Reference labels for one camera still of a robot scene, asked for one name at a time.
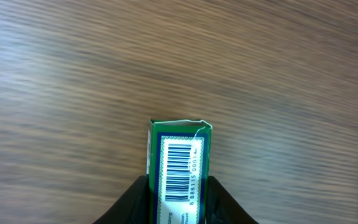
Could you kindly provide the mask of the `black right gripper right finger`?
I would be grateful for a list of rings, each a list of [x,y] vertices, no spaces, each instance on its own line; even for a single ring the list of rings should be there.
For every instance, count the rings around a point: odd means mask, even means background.
[[[213,176],[208,177],[205,220],[206,224],[258,224]]]

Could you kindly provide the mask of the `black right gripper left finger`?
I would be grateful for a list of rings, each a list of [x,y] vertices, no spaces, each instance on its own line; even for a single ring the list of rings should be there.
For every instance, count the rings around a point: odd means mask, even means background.
[[[148,224],[149,200],[149,177],[141,175],[93,224]]]

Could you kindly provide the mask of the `green white small box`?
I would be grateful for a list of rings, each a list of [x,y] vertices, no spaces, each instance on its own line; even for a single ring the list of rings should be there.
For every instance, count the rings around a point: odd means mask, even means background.
[[[151,224],[205,223],[212,130],[202,119],[150,120]]]

